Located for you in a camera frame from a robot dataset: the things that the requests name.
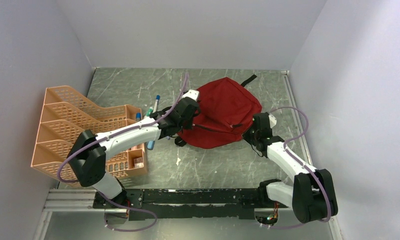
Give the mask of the red student backpack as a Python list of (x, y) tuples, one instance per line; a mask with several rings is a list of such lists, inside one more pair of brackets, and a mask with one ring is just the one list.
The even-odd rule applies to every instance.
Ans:
[(262, 111), (260, 102), (246, 89), (256, 78), (254, 74), (238, 83), (224, 77), (199, 87), (199, 113), (191, 128), (180, 131), (174, 143), (213, 149), (242, 140), (253, 115)]

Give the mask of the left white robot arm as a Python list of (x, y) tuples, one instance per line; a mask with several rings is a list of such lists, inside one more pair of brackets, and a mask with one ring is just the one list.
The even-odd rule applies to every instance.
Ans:
[(197, 100), (186, 96), (170, 109), (155, 112), (135, 124), (97, 134), (85, 130), (77, 137), (65, 163), (82, 187), (93, 187), (106, 196), (112, 207), (119, 208), (126, 202), (126, 193), (118, 179), (106, 172), (107, 160), (136, 145), (187, 129), (198, 111)]

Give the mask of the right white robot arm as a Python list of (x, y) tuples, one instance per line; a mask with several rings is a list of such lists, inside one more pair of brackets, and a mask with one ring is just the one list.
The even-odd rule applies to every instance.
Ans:
[(252, 125), (243, 134), (261, 156), (276, 163), (292, 180), (287, 185), (279, 179), (260, 183), (257, 199), (261, 206), (291, 208), (297, 220), (306, 224), (312, 221), (328, 221), (338, 213), (331, 173), (317, 169), (291, 151), (280, 136), (273, 135), (276, 118), (270, 113), (253, 115)]

